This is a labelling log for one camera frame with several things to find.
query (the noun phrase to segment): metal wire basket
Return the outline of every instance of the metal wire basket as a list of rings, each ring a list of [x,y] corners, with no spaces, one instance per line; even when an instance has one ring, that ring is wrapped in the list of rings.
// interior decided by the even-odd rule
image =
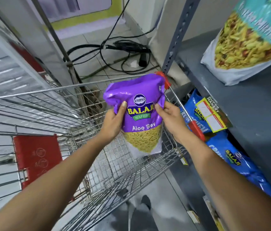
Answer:
[[[18,167],[14,136],[56,134],[65,159],[100,130],[108,109],[102,98],[107,85],[131,78],[135,76],[0,97],[0,208],[27,178]],[[54,230],[90,229],[185,153],[165,128],[162,139],[161,154],[134,158],[119,134],[99,154]]]

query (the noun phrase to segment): hand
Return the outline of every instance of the hand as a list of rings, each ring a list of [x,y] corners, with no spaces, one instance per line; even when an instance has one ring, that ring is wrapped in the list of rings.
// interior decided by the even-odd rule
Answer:
[[[163,118],[168,131],[181,144],[185,133],[190,130],[187,128],[185,120],[180,114],[180,109],[167,101],[164,103],[164,110],[158,104],[155,105],[155,109]]]
[[[115,115],[114,109],[107,111],[99,136],[109,144],[120,132],[122,128],[122,119],[127,109],[127,102],[124,101]]]

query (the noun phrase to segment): yellow-green trim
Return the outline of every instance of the yellow-green trim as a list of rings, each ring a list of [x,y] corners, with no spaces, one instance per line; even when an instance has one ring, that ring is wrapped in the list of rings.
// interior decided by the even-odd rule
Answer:
[[[122,0],[112,0],[112,5],[107,10],[62,19],[57,22],[53,22],[51,24],[55,30],[60,30],[67,27],[76,26],[82,23],[89,23],[100,19],[118,16],[120,15],[121,11],[122,11]]]

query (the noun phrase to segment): plastic bag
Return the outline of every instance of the plastic bag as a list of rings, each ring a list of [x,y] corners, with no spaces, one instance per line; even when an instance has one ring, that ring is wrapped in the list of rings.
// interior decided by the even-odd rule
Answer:
[[[192,120],[196,121],[196,124],[199,126],[203,133],[211,132],[211,128],[209,127],[208,123],[206,122],[205,118],[203,117],[202,113],[196,107],[196,104],[201,101],[203,97],[197,94],[197,89],[194,89],[192,95],[188,99],[187,103],[184,105],[185,109],[191,116]],[[190,122],[190,118],[184,112],[183,108],[180,107],[180,113],[185,119],[186,124]]]
[[[248,181],[261,188],[271,197],[271,185],[252,160],[239,152],[227,139],[227,132],[220,131],[206,143],[215,153],[225,160],[234,170],[244,175]]]
[[[162,118],[154,109],[158,103],[162,108],[165,101],[165,80],[156,74],[111,83],[104,92],[107,104],[114,106],[117,113],[123,101],[128,104],[122,123],[126,146],[136,157],[162,151]]]
[[[240,0],[201,63],[225,85],[271,65],[271,0]]]

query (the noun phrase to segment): purple snack bag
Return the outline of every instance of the purple snack bag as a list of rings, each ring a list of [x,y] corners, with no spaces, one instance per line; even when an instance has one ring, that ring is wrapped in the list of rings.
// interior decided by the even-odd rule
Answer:
[[[135,157],[160,153],[162,150],[162,118],[154,105],[162,108],[165,101],[165,79],[156,74],[111,83],[103,94],[107,104],[114,106],[117,113],[123,101],[127,110],[122,123],[122,131],[129,151]]]

